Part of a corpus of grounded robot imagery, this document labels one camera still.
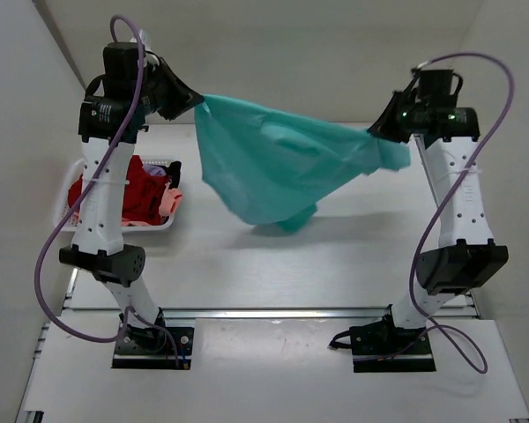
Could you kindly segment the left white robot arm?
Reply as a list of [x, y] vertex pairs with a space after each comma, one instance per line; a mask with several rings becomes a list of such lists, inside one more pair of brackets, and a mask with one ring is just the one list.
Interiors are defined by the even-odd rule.
[[104, 73], [87, 87], [78, 121], [84, 169], [71, 207], [78, 226], [59, 259], [100, 281], [122, 310], [124, 336], [155, 352], [168, 344], [167, 329], [142, 279], [145, 251], [123, 240], [126, 175], [147, 116], [172, 121], [204, 98], [140, 41], [111, 42], [102, 58]]

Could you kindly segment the teal t shirt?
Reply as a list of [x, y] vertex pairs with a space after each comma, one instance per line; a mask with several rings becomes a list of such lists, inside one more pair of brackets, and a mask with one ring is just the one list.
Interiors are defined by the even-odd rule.
[[202, 179], [251, 226], [295, 232], [359, 176], [411, 164], [407, 146], [303, 115], [207, 94], [195, 108]]

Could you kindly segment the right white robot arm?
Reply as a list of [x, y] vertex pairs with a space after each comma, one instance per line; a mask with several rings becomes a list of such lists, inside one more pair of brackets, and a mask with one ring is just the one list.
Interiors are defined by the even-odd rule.
[[403, 300], [379, 320], [335, 335], [332, 350], [350, 349], [362, 360], [429, 355], [428, 318], [447, 301], [482, 286], [507, 262], [507, 248], [495, 242], [484, 212], [473, 157], [480, 128], [475, 110], [457, 105], [462, 85], [453, 70], [415, 69], [408, 86], [392, 95], [369, 128], [393, 142], [414, 137], [437, 208], [438, 245], [417, 247]]

